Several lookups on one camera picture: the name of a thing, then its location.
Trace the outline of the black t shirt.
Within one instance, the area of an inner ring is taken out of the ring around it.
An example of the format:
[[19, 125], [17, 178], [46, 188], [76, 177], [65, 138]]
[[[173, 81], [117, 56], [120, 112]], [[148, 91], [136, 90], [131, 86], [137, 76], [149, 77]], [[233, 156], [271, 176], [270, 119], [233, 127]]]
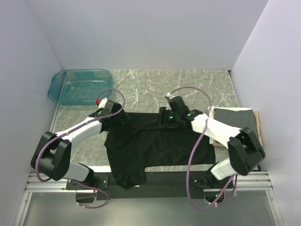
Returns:
[[144, 183], [145, 168], [187, 165], [200, 137], [164, 107], [158, 113], [121, 113], [103, 121], [113, 177], [123, 188]]

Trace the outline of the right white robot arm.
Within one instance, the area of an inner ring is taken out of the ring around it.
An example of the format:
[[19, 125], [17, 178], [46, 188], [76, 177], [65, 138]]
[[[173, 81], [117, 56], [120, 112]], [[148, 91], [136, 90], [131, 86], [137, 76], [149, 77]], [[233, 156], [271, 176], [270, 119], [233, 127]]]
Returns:
[[218, 161], [206, 171], [206, 182], [210, 187], [217, 188], [223, 180], [235, 175], [248, 175], [266, 157], [252, 129], [233, 127], [200, 110], [191, 110], [181, 96], [168, 94], [166, 99], [173, 119], [199, 134], [187, 160], [188, 169], [191, 168], [193, 156], [204, 138], [216, 140], [228, 150], [228, 158]]

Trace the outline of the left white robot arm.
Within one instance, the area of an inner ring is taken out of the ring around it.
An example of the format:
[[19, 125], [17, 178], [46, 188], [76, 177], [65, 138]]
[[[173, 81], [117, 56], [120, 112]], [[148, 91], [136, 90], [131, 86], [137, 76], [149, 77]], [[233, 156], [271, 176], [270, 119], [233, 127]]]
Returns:
[[65, 178], [78, 183], [83, 189], [94, 185], [94, 171], [86, 165], [72, 162], [71, 151], [88, 138], [102, 133], [105, 123], [116, 119], [124, 112], [125, 106], [125, 103], [119, 104], [107, 98], [97, 103], [98, 109], [82, 122], [57, 133], [45, 132], [41, 136], [31, 160], [31, 167], [40, 182]]

